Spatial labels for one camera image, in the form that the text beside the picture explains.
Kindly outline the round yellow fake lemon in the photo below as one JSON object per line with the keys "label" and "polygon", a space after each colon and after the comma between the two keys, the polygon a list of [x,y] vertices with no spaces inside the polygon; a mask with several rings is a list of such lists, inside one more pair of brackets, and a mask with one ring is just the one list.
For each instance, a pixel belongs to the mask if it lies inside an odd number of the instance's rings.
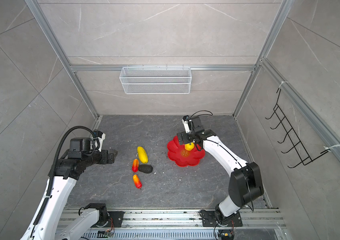
{"label": "round yellow fake lemon", "polygon": [[186,151],[192,151],[194,148],[195,148],[195,144],[194,143],[185,144],[185,150]]}

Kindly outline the red-orange fake mango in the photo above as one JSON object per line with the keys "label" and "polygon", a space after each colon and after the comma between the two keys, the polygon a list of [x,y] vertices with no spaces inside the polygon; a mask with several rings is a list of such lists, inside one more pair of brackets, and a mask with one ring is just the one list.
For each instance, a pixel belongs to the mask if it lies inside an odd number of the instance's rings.
{"label": "red-orange fake mango", "polygon": [[134,159],[133,160],[133,165],[132,165],[132,171],[134,173],[138,172],[139,171],[139,160],[138,159]]}
{"label": "red-orange fake mango", "polygon": [[138,175],[133,175],[133,181],[134,181],[135,187],[137,189],[141,189],[142,188],[143,185],[142,185]]}

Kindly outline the long yellow fake fruit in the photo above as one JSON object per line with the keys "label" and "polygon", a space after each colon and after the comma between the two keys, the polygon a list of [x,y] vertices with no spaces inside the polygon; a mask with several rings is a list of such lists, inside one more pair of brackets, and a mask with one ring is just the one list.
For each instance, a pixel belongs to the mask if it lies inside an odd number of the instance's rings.
{"label": "long yellow fake fruit", "polygon": [[147,164],[149,162],[148,155],[143,147],[137,147],[137,154],[142,164]]}

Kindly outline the dark fake avocado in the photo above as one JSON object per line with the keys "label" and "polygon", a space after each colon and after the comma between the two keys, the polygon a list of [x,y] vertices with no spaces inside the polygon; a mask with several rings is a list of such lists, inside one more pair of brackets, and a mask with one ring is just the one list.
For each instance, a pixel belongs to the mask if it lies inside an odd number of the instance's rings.
{"label": "dark fake avocado", "polygon": [[153,172],[153,167],[151,165],[139,165],[138,171],[145,174],[150,174]]}

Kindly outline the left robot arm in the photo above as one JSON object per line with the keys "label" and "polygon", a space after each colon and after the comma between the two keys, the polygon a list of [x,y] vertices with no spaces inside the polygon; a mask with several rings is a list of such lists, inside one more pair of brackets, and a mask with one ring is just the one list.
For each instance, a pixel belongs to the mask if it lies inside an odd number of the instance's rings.
{"label": "left robot arm", "polygon": [[113,164],[118,152],[103,149],[106,135],[84,126],[70,128],[57,147],[45,193],[23,240],[79,240],[91,227],[112,224],[105,204],[90,203],[59,233],[58,223],[81,174],[92,165]]}

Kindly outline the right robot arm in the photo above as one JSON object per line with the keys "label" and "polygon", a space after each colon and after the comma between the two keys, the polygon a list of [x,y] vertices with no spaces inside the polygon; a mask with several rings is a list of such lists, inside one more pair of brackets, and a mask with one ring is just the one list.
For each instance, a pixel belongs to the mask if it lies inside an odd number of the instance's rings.
{"label": "right robot arm", "polygon": [[232,152],[216,135],[206,130],[199,116],[183,116],[185,131],[178,133],[180,145],[196,144],[212,155],[230,176],[228,196],[215,208],[215,218],[221,226],[226,226],[235,219],[240,209],[253,206],[253,201],[264,194],[260,167],[248,163]]}

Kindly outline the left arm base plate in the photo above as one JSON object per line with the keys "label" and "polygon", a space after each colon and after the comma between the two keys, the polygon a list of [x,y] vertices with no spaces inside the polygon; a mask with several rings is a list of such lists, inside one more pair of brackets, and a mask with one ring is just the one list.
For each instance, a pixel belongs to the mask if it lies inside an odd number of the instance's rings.
{"label": "left arm base plate", "polygon": [[125,212],[123,211],[115,211],[115,212],[107,212],[100,213],[99,221],[95,224],[98,228],[108,228],[116,227],[120,228],[122,226],[122,222],[124,219]]}

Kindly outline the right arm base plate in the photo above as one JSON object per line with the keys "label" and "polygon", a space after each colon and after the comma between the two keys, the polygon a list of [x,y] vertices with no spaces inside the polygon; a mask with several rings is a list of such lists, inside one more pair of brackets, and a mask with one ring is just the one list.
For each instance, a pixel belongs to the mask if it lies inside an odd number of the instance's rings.
{"label": "right arm base plate", "polygon": [[243,222],[239,212],[236,212],[229,217],[224,217],[218,210],[207,211],[200,210],[199,215],[202,218],[204,227],[214,227],[220,225],[223,227],[242,227]]}

